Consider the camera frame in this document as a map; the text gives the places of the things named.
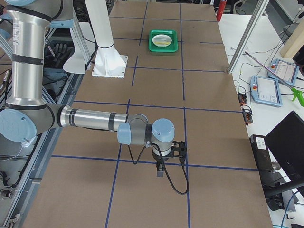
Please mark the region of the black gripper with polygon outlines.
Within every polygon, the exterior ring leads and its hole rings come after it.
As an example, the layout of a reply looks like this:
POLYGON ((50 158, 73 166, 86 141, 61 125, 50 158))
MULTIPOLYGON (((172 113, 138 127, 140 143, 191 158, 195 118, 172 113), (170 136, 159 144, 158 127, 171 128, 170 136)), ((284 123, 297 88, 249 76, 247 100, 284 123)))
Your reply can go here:
POLYGON ((157 168, 157 177, 163 177, 164 175, 164 162, 167 161, 170 158, 174 158, 173 153, 169 153, 167 155, 160 156, 159 154, 156 154, 155 152, 152 152, 153 158, 156 160, 156 168, 157 168))

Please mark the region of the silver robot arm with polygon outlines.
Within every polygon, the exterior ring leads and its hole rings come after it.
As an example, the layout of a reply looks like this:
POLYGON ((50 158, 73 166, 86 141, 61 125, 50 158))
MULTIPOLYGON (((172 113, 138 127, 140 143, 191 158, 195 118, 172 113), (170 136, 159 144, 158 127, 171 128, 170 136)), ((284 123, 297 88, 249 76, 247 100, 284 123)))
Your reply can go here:
POLYGON ((149 123, 143 114, 73 109, 43 100, 46 28, 73 27, 72 1, 9 0, 6 9, 13 22, 12 94, 0 113, 1 134, 10 141, 23 142, 57 127, 115 132, 120 144, 152 148, 157 176, 167 175, 164 163, 176 151, 175 127, 170 120, 149 123))

